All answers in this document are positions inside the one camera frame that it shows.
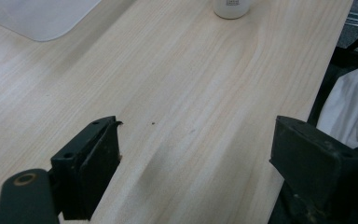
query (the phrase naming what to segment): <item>white cloth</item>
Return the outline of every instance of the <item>white cloth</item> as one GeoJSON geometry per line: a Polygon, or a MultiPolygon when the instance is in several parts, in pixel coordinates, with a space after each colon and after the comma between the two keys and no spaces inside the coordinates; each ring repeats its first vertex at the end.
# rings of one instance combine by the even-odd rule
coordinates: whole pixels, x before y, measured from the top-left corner
{"type": "Polygon", "coordinates": [[[338,79],[317,128],[348,147],[358,147],[358,69],[338,79]]]}

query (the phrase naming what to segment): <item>white cup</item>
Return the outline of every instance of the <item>white cup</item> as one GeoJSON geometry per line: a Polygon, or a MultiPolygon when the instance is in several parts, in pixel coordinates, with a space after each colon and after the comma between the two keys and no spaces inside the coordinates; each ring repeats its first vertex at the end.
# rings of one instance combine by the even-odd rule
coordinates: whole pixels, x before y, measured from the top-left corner
{"type": "Polygon", "coordinates": [[[249,10],[251,0],[213,0],[213,11],[224,19],[237,19],[249,10]]]}

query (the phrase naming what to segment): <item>wooden desk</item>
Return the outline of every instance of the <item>wooden desk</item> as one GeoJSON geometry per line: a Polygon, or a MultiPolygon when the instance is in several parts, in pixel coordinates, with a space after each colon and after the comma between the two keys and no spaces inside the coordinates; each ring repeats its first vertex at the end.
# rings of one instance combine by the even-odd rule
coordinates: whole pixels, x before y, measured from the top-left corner
{"type": "Polygon", "coordinates": [[[266,223],[277,115],[306,119],[351,0],[103,0],[39,43],[0,27],[0,186],[116,115],[123,161],[92,223],[266,223]]]}

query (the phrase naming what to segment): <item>wood grain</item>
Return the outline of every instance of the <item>wood grain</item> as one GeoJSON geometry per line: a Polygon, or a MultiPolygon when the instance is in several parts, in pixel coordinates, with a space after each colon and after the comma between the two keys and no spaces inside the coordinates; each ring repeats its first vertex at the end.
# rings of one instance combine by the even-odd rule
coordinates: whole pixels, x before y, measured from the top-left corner
{"type": "Polygon", "coordinates": [[[274,120],[307,118],[350,7],[260,0],[227,21],[209,0],[103,0],[50,42],[0,27],[0,186],[116,115],[92,223],[267,223],[274,120]]]}

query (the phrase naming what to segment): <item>white object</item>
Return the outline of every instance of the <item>white object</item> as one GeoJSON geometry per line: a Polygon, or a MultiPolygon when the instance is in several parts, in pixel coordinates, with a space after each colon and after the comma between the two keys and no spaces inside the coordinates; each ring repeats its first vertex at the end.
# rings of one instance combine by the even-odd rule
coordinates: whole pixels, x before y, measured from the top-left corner
{"type": "Polygon", "coordinates": [[[250,0],[213,0],[213,10],[219,17],[237,19],[249,10],[250,0]]]}
{"type": "Polygon", "coordinates": [[[317,128],[348,147],[358,147],[358,69],[338,79],[317,128]]]}
{"type": "Polygon", "coordinates": [[[101,0],[0,0],[0,25],[47,41],[70,31],[101,0]]]}

